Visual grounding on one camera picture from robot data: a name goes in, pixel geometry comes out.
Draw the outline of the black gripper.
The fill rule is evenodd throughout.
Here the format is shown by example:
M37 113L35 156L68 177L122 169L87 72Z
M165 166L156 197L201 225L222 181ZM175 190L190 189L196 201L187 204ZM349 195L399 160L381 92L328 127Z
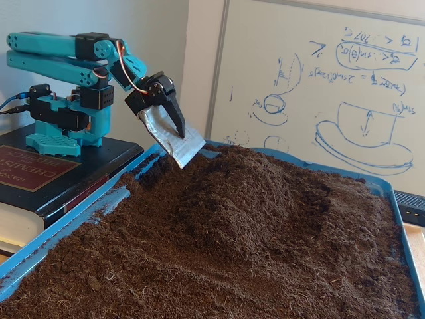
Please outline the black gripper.
M183 169L206 142L196 129L185 125L173 81L164 72L158 72L142 78L136 88L146 93L134 90L125 99L126 104Z

